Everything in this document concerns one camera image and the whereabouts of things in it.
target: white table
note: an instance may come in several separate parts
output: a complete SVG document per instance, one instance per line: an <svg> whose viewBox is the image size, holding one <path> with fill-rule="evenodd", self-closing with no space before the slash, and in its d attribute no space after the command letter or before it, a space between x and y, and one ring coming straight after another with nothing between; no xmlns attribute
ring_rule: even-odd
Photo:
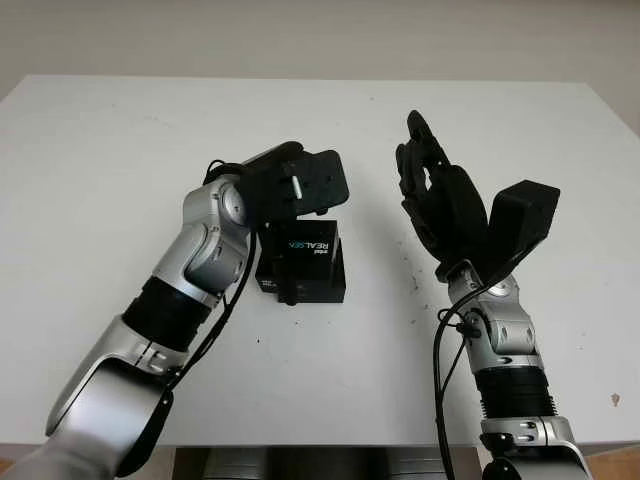
<svg viewBox="0 0 640 480"><path fill-rule="evenodd" d="M550 237L516 271L522 303L577 440L640 439L640 141L587 86L38 76L0 104L0 442L44 439L63 383L138 294L208 162L295 139L343 159L351 198L329 217L345 302L289 308L252 281L161 441L435 444L431 341L448 300L394 160L414 107L487 204L523 178L562 189ZM476 443L466 360L447 398L451 442Z"/></svg>

